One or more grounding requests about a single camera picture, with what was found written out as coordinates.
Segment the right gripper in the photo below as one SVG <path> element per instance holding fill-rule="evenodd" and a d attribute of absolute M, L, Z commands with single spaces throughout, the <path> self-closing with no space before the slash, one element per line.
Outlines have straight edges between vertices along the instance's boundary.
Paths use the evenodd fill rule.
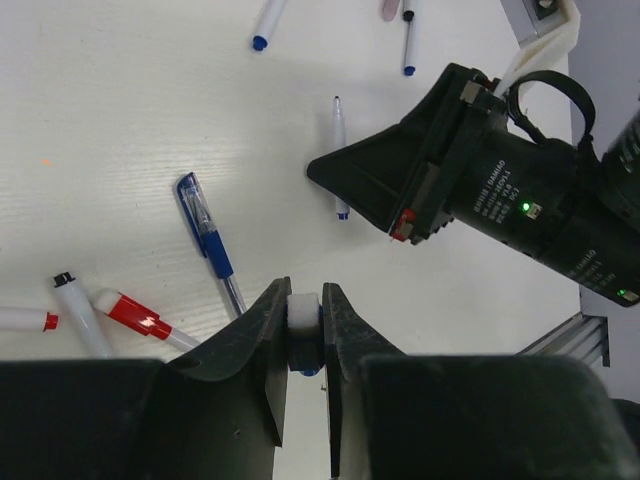
<path fill-rule="evenodd" d="M 587 133 L 577 146 L 545 136 L 523 112 L 519 94 L 533 82 L 581 108 Z M 525 75 L 503 97 L 495 88 L 451 63 L 398 123 L 311 161 L 307 178 L 401 242 L 459 220 L 535 260 L 555 259 L 587 195 L 594 104 L 551 70 Z"/>

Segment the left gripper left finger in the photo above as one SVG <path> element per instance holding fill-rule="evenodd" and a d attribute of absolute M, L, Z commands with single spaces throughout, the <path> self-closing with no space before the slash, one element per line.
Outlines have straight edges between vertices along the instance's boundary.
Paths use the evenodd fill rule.
<path fill-rule="evenodd" d="M 1 366 L 5 479 L 269 479 L 283 442 L 288 278 L 171 362 Z"/>

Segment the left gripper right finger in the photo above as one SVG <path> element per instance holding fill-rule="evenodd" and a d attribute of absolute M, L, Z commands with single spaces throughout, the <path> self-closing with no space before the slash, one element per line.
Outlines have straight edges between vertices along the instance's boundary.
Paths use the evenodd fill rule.
<path fill-rule="evenodd" d="M 408 355 L 322 293 L 336 479 L 635 479 L 637 443 L 563 356 Z"/>

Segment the red ballpoint pen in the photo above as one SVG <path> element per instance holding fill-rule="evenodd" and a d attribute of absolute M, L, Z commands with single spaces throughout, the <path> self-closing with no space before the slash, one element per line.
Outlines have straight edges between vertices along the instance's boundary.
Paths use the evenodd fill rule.
<path fill-rule="evenodd" d="M 100 290 L 93 307 L 119 324 L 139 333 L 163 341 L 181 352 L 189 352 L 201 342 L 166 323 L 158 313 L 118 290 Z"/>

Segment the pink highlighter pen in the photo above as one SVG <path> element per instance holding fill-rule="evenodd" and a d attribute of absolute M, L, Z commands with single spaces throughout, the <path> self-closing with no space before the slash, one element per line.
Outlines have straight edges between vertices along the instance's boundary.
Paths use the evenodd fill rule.
<path fill-rule="evenodd" d="M 381 16 L 385 22 L 392 21 L 399 9 L 400 0 L 383 0 L 381 7 Z"/>

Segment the black capped whiteboard marker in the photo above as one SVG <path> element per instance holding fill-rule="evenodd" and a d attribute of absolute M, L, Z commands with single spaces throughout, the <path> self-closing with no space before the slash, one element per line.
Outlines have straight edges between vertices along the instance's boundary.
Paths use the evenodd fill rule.
<path fill-rule="evenodd" d="M 415 74 L 417 66 L 420 2 L 417 0 L 404 0 L 402 19 L 407 27 L 403 74 L 410 77 Z"/>

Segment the blue ballpoint pen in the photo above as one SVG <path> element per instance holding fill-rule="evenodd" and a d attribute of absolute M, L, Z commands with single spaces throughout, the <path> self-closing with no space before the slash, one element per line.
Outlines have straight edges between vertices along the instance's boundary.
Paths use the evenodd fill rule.
<path fill-rule="evenodd" d="M 194 172 L 178 180 L 176 194 L 202 257 L 209 262 L 215 277 L 224 287 L 235 318 L 240 317 L 246 312 L 246 304 L 222 236 Z"/>

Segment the red capped whiteboard marker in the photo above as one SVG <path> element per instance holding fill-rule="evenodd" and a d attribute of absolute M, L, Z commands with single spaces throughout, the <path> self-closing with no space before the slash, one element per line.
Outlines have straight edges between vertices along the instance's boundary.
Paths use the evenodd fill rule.
<path fill-rule="evenodd" d="M 48 310 L 25 307 L 1 307 L 0 328 L 10 332 L 46 332 L 55 330 L 59 316 Z"/>

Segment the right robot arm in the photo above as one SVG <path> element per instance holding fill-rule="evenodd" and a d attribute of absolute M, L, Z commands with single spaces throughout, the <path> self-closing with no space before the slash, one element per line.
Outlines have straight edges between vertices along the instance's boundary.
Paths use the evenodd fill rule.
<path fill-rule="evenodd" d="M 546 84 L 584 118 L 577 144 L 524 114 L 526 83 Z M 504 95 L 479 70 L 448 65 L 399 123 L 313 160 L 308 178 L 401 242 L 460 221 L 622 306 L 639 301 L 639 122 L 609 150 L 593 147 L 595 106 L 552 70 Z"/>

